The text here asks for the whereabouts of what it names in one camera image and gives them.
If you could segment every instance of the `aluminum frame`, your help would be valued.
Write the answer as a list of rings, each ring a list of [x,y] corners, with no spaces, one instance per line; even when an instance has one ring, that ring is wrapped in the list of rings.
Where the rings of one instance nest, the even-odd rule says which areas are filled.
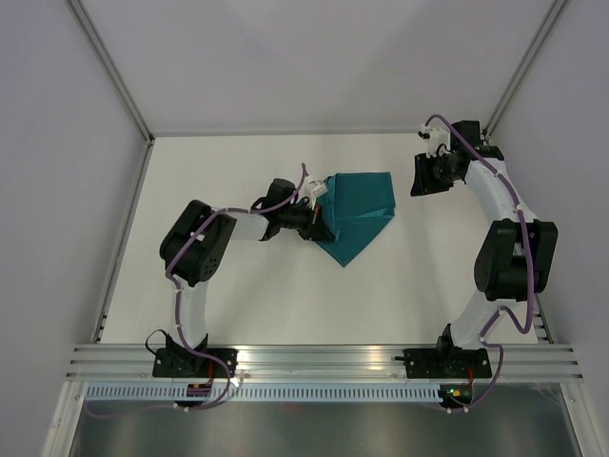
[[[65,457],[72,447],[87,383],[64,383],[41,455]]]
[[[584,384],[560,385],[573,430],[583,457],[609,456],[609,445],[600,429],[599,418],[592,410],[592,399]]]
[[[188,380],[165,383],[88,383],[88,401],[166,401],[192,402],[196,395],[188,392]],[[220,379],[206,395],[206,401],[216,400],[224,390]],[[231,402],[276,403],[438,403],[440,385],[419,384],[270,384],[242,383],[234,386],[226,400]]]
[[[152,149],[154,148],[154,140],[145,144],[145,150],[142,153],[140,167],[138,169],[137,177],[133,183],[133,188],[130,193],[130,203],[128,209],[123,217],[121,224],[121,231],[119,233],[118,241],[112,254],[112,263],[109,266],[104,281],[104,287],[102,289],[102,296],[98,304],[97,321],[93,332],[90,336],[90,341],[98,343],[101,338],[101,332],[104,329],[104,323],[108,315],[108,309],[112,300],[112,294],[116,287],[116,281],[118,280],[118,274],[121,269],[121,263],[123,261],[123,255],[127,248],[127,241],[129,233],[131,232],[131,226],[133,225],[133,219],[135,217],[135,210],[137,209],[138,202],[140,200],[140,194],[142,193],[142,187],[144,186],[144,180],[146,179],[146,173],[148,170],[148,164],[150,163],[150,157],[152,155]]]
[[[246,383],[420,384],[406,377],[395,357],[404,349],[431,345],[381,346],[228,346],[239,351],[235,378]],[[499,352],[489,350],[495,367]],[[154,356],[141,345],[79,345],[71,354],[66,381],[165,382],[152,378]],[[189,379],[204,382],[206,378]],[[463,380],[429,379],[434,384]],[[580,383],[575,352],[569,345],[506,345],[499,383]]]
[[[503,90],[497,105],[493,109],[493,113],[484,127],[485,135],[492,135],[497,125],[501,121],[505,110],[509,107],[510,103],[514,99],[514,95],[521,87],[524,77],[528,74],[529,70],[533,67],[533,64],[537,61],[540,54],[540,50],[547,41],[550,33],[556,27],[559,19],[566,10],[571,0],[554,0],[550,8],[543,16],[540,26],[533,35],[533,39],[527,46],[524,55],[519,61],[516,69],[512,73],[507,86]]]
[[[114,63],[114,59],[108,52],[102,36],[97,31],[95,24],[91,20],[87,9],[81,2],[81,0],[64,0],[69,11],[72,13],[72,17],[78,27],[83,31],[85,38],[87,39],[95,57],[99,60],[106,76],[110,80],[110,83],[114,86],[118,97],[121,99],[123,106],[127,110],[128,115],[135,124],[135,127],[140,131],[144,140],[147,144],[154,140],[154,136],[147,126],[141,111],[137,107],[131,92],[129,91],[127,84],[123,80],[120,71]]]

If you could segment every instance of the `metal bar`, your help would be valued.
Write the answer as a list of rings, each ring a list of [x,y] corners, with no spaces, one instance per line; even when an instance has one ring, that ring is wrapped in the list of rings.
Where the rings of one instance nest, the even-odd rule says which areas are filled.
[[[583,457],[607,457],[609,445],[603,437],[602,425],[599,422],[585,386],[564,383],[561,386],[564,403],[573,424],[573,430]]]
[[[224,129],[200,131],[161,131],[155,137],[197,137],[197,136],[276,136],[276,135],[354,135],[354,134],[387,134],[417,133],[421,126],[403,126],[389,128],[353,128],[353,129]]]
[[[546,42],[548,36],[550,35],[550,32],[557,25],[560,16],[566,9],[569,2],[570,0],[554,0],[548,11],[545,13],[545,16],[543,17],[540,26],[538,27],[537,31],[535,32],[535,35],[533,36],[533,39],[529,43],[529,46],[524,52],[524,55],[516,66],[516,69],[514,70],[512,77],[507,83],[505,90],[501,94],[499,102],[495,106],[495,109],[493,109],[493,113],[491,114],[491,117],[489,118],[488,123],[486,124],[486,127],[483,130],[485,135],[493,134],[493,132],[497,128],[497,125],[503,117],[505,110],[507,109],[510,102],[514,98],[514,95],[521,86],[524,76],[526,76],[528,71],[535,63],[537,56],[540,53],[540,49]]]
[[[543,306],[541,305],[541,299],[537,294],[535,295],[535,304],[536,304],[537,311],[539,313],[539,317],[541,318],[541,321],[543,324],[543,329],[545,330],[545,336],[548,339],[548,343],[553,345],[554,338],[552,337],[552,330],[550,329],[550,326],[548,325],[547,317],[545,315],[545,312],[543,311]]]
[[[125,249],[127,248],[128,234],[131,230],[131,226],[133,225],[135,210],[137,209],[140,194],[142,193],[142,187],[144,186],[144,179],[146,178],[146,172],[148,169],[148,164],[150,162],[150,156],[152,154],[153,148],[154,141],[147,143],[146,151],[144,151],[144,153],[142,154],[137,179],[133,183],[133,189],[130,194],[130,203],[123,217],[121,231],[117,239],[116,246],[114,248],[114,253],[112,254],[112,263],[108,270],[108,274],[106,275],[104,287],[102,288],[102,296],[97,306],[98,311],[96,315],[98,316],[98,318],[97,322],[95,323],[95,327],[93,328],[93,333],[91,334],[90,341],[92,342],[97,342],[99,340],[99,337],[101,336],[101,327],[107,317],[106,312],[108,311],[108,308],[110,306],[110,300],[112,299],[112,293],[114,292],[114,288],[116,287],[116,281],[118,280],[118,273],[121,269],[123,255],[125,254]]]
[[[543,327],[535,327],[535,335],[537,336],[538,341],[547,339],[547,335],[545,334],[545,329]]]
[[[252,383],[415,384],[421,380],[407,379],[403,363],[395,357],[402,355],[406,348],[421,347],[235,346],[239,350],[236,377]],[[489,351],[492,366],[497,365],[498,358],[497,351]],[[166,381],[151,377],[152,365],[152,354],[140,345],[82,345],[74,349],[66,375],[73,381]],[[428,381],[446,383],[445,380]],[[580,367],[571,347],[506,345],[500,382],[541,381],[581,381]]]
[[[41,454],[43,457],[69,455],[86,392],[87,383],[64,383]]]
[[[102,40],[99,31],[95,28],[93,21],[91,20],[87,9],[82,4],[81,0],[65,0],[68,9],[72,13],[74,20],[83,31],[85,36],[87,37],[87,41],[90,44],[95,56],[98,58],[99,62],[102,64],[106,75],[110,79],[110,82],[116,89],[116,92],[123,103],[123,106],[127,110],[129,116],[135,123],[135,126],[140,131],[145,141],[151,142],[154,138],[150,129],[148,128],[144,117],[142,117],[142,113],[137,108],[131,93],[128,90],[121,73],[116,68],[116,64],[114,60],[110,56],[104,41]]]

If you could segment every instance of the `white wall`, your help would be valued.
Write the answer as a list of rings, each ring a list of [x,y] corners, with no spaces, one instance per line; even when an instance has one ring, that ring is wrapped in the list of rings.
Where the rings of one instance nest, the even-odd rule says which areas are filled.
[[[84,0],[154,133],[486,120],[551,0]]]
[[[60,0],[0,5],[0,455],[39,455],[143,139]]]
[[[544,307],[575,346],[609,429],[609,2],[571,2],[495,133],[510,174],[559,227]]]

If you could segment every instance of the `teal cloth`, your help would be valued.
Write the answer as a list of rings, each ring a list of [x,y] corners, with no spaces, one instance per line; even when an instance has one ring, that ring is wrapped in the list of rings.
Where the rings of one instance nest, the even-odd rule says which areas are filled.
[[[325,180],[317,199],[334,242],[317,244],[346,267],[383,230],[395,214],[391,174],[338,173]]]

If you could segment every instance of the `white table surface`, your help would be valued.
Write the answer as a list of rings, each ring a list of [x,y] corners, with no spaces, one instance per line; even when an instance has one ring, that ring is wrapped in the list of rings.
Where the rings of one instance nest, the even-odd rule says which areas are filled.
[[[474,260],[488,224],[463,183],[410,197],[413,156],[422,151],[415,134],[158,138],[102,342],[143,343],[156,328],[173,325],[159,246],[190,200],[248,208],[273,178],[298,182],[306,162],[317,179],[390,171],[395,217],[346,268],[290,230],[265,243],[231,242],[208,288],[210,342],[435,343],[475,289]],[[535,332],[519,335],[508,320],[492,339],[537,341]]]

